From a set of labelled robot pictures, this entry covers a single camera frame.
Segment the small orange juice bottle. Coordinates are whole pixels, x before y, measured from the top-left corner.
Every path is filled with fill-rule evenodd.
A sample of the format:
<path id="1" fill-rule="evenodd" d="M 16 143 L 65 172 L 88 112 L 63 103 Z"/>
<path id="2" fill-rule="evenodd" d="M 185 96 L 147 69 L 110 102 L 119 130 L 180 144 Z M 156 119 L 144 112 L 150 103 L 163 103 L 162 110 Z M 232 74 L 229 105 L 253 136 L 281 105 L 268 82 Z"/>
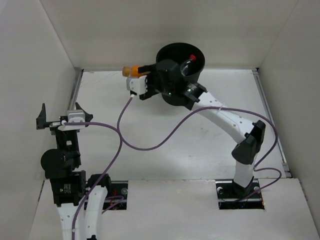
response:
<path id="1" fill-rule="evenodd" d="M 122 76 L 123 77 L 139 78 L 142 75 L 143 75 L 142 73 L 139 73 L 139 66 L 138 65 L 135 65 L 135 66 L 124 66 L 122 68 Z"/>

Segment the red label clear bottle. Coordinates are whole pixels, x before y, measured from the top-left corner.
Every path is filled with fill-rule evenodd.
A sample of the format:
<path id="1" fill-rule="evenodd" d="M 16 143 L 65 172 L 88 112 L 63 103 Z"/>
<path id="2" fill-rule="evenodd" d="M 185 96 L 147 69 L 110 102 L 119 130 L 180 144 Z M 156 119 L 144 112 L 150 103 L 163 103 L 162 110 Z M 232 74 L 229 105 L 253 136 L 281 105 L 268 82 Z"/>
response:
<path id="1" fill-rule="evenodd" d="M 183 62 L 180 66 L 180 72 L 185 77 L 187 76 L 190 71 L 192 70 L 192 66 L 194 65 L 194 62 L 196 61 L 197 57 L 194 54 L 191 54 L 189 58 Z"/>

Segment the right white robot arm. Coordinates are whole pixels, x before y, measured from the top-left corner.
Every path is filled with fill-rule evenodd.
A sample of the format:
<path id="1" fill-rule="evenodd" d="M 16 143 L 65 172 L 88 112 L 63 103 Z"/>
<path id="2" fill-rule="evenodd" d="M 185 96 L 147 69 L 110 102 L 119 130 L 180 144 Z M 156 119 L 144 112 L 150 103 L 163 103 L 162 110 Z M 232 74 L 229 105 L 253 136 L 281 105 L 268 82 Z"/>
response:
<path id="1" fill-rule="evenodd" d="M 236 161 L 231 190 L 236 197 L 243 198 L 252 186 L 254 162 L 264 141 L 266 125 L 261 120 L 252 122 L 224 111 L 224 105 L 198 83 L 204 65 L 204 60 L 191 57 L 183 62 L 164 59 L 138 67 L 137 72 L 146 76 L 147 85 L 140 99 L 161 94 L 167 104 L 195 111 L 230 135 L 236 142 L 231 152 Z"/>

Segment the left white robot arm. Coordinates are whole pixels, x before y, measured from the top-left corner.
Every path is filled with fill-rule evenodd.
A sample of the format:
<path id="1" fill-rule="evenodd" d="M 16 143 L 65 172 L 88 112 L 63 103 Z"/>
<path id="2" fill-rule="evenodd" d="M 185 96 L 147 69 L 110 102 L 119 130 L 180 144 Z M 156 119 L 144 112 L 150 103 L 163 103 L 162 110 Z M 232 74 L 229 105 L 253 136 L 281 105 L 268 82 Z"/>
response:
<path id="1" fill-rule="evenodd" d="M 55 136 L 56 148 L 47 150 L 40 159 L 45 178 L 49 180 L 60 218 L 64 240 L 97 240 L 105 199 L 112 195 L 107 173 L 86 178 L 81 166 L 78 133 L 87 127 L 93 115 L 79 104 L 58 121 L 47 121 L 46 106 L 36 118 L 36 128 L 48 128 Z"/>

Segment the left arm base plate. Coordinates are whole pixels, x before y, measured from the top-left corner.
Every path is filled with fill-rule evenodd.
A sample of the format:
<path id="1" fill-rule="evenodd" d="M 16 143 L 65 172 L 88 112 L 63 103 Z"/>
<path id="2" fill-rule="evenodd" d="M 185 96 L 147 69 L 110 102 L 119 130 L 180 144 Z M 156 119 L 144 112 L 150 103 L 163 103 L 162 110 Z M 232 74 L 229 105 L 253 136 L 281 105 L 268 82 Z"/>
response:
<path id="1" fill-rule="evenodd" d="M 129 191 L 128 181 L 111 181 L 111 188 L 104 200 L 102 210 L 126 210 Z"/>

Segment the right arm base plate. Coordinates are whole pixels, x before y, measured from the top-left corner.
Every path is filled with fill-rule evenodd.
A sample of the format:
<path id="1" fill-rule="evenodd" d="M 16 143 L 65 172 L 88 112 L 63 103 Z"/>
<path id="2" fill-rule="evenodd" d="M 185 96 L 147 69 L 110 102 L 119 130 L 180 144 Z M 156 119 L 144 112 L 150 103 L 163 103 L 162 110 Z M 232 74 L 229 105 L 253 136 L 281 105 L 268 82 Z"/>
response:
<path id="1" fill-rule="evenodd" d="M 215 182 L 217 192 L 218 208 L 220 210 L 264 210 L 265 204 L 260 192 L 258 179 L 253 179 L 248 190 L 237 189 L 234 182 L 228 180 L 217 180 Z"/>

